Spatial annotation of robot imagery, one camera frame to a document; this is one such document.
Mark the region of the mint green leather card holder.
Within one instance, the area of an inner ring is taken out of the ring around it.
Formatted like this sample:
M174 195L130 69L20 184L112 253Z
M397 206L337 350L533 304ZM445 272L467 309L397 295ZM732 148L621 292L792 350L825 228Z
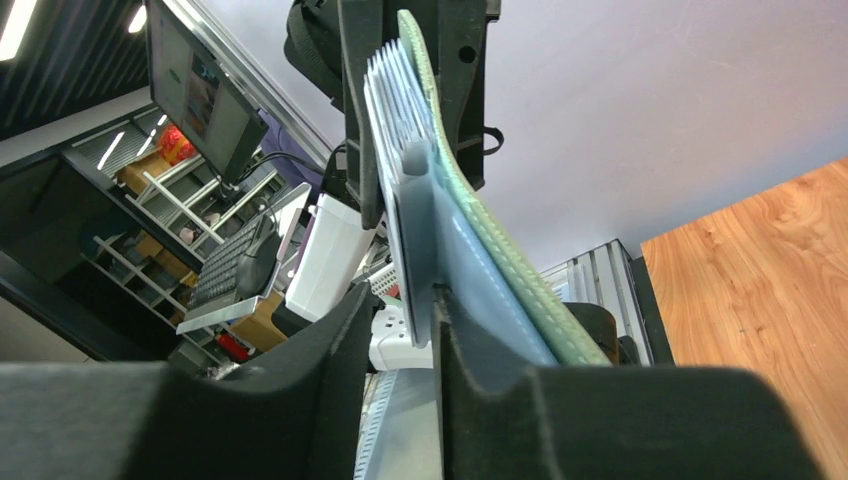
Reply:
M367 61L363 96L408 340L430 343L443 284L473 324L532 363L607 365L462 174L421 28L406 9L397 21L399 35Z

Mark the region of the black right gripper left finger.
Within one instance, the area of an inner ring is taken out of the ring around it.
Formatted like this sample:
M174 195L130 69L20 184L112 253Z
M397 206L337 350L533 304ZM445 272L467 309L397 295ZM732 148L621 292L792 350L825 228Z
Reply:
M165 363L5 364L5 479L349 479L375 297L220 380Z

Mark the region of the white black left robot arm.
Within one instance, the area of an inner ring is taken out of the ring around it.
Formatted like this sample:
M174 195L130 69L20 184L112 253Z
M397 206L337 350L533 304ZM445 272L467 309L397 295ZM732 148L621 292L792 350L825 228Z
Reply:
M489 1L297 1L287 21L286 58L344 113L341 150L347 164L330 161L317 198L299 267L274 315L307 322L294 336L303 346L332 332L328 354L364 372L371 325L379 300L368 286L352 285L356 263L390 203L378 177L373 123L363 93L366 62L401 32L401 11L410 12L424 37L424 56L435 68L439 105L446 118L450 153L473 188L483 183L483 75L489 22L499 6ZM396 267L413 267L415 310L429 313L432 288L445 286L471 323L492 327L514 298L447 191L446 169L427 167L413 179L420 196L401 205L401 248Z

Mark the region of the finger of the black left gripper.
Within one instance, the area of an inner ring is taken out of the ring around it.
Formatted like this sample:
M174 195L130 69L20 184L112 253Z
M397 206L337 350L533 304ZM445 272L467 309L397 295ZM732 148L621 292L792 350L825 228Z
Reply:
M450 148L465 178L479 190L485 184L484 158L504 143L501 130L484 122L487 28L500 19L501 3L438 0L413 6L433 64Z
M340 1L347 188L359 205L362 227L375 229L384 213L375 145L363 91L367 60L396 30L389 18L395 1Z

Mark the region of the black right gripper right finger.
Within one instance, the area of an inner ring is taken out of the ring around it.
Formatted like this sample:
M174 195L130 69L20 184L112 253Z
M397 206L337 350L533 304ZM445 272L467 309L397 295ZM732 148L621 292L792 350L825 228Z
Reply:
M728 368L538 366L433 290L447 479L819 479L783 402Z

